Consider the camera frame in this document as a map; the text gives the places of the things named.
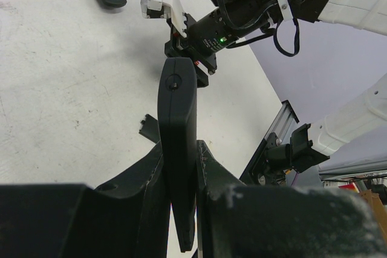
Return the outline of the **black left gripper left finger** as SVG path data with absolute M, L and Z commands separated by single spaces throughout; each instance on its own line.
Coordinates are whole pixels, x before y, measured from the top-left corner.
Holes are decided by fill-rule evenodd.
M 2 257 L 165 257 L 170 202 L 161 146 L 92 189 L 1 186 Z

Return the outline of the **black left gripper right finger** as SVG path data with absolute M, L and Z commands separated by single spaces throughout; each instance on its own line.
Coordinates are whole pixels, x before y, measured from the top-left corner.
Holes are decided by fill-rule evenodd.
M 356 194 L 247 185 L 197 142 L 197 257 L 380 257 L 381 231 Z

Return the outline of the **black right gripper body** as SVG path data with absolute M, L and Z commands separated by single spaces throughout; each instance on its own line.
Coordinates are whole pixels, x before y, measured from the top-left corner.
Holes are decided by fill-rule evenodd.
M 266 9 L 229 8 L 226 19 L 219 8 L 211 11 L 196 21 L 190 14 L 176 13 L 167 21 L 171 28 L 171 38 L 165 43 L 164 53 L 167 57 L 185 57 L 193 63 L 201 63 L 207 69 L 196 68 L 199 87 L 209 84 L 208 75 L 216 73 L 216 53 L 223 49 L 247 45 L 241 38 L 255 30 L 261 30 L 259 40 L 272 36 Z

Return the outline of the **plain black remote control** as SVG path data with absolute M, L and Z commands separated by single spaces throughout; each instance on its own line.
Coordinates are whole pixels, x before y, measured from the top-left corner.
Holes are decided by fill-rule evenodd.
M 184 253 L 194 243 L 197 186 L 197 75 L 189 58 L 166 59 L 158 89 L 157 115 L 168 192 Z

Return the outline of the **black battery cover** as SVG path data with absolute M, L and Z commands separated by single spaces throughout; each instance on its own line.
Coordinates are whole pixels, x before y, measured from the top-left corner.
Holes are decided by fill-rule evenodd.
M 149 141 L 155 144 L 158 143 L 160 141 L 158 120 L 153 116 L 146 114 L 144 119 L 140 122 L 140 129 L 138 133 Z

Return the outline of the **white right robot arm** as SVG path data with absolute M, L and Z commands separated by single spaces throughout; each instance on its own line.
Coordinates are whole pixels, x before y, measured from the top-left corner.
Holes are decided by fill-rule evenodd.
M 168 23 L 171 38 L 165 45 L 169 57 L 188 57 L 204 65 L 197 70 L 200 86 L 216 69 L 216 54 L 222 49 L 244 46 L 244 37 L 260 30 L 271 37 L 277 49 L 279 26 L 286 21 L 322 21 L 343 24 L 373 33 L 386 34 L 386 0 L 211 0 L 214 11 L 196 21 L 183 13 L 178 25 L 173 16 Z M 277 145 L 270 134 L 259 145 L 241 175 L 246 184 L 264 178 L 274 184 L 293 169 L 302 173 L 326 161 L 340 147 L 386 124 L 386 78 L 348 102 L 337 112 L 296 129 L 287 144 Z

